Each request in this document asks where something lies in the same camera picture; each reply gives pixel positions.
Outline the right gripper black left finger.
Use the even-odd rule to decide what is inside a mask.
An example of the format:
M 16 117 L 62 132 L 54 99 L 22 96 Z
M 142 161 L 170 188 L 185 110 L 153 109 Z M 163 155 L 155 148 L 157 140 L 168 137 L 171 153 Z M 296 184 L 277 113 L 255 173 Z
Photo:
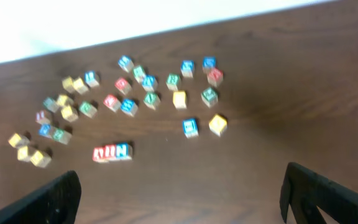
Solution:
M 0 224 L 73 224 L 80 204 L 81 184 L 70 170 L 24 198 L 0 210 Z

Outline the blue question mark block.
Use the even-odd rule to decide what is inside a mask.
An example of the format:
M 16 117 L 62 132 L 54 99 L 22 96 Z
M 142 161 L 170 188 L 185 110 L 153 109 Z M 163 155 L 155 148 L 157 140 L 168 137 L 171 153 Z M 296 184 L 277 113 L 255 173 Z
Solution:
M 132 146 L 126 142 L 116 144 L 116 159 L 132 160 Z

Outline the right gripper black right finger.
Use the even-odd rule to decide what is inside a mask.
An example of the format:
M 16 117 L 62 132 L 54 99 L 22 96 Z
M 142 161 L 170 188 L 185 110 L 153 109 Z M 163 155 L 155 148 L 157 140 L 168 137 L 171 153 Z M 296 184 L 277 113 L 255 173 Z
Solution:
M 338 223 L 358 223 L 358 193 L 296 162 L 287 165 L 279 204 L 285 223 L 289 208 L 297 223 L 325 223 L 320 211 Z

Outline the red I block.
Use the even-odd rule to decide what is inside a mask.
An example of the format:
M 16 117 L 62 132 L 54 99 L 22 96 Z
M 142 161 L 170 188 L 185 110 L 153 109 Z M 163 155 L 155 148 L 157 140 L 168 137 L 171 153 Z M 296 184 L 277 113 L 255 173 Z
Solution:
M 116 155 L 116 145 L 115 144 L 105 145 L 104 158 L 107 161 L 117 161 L 118 160 L 117 155 Z

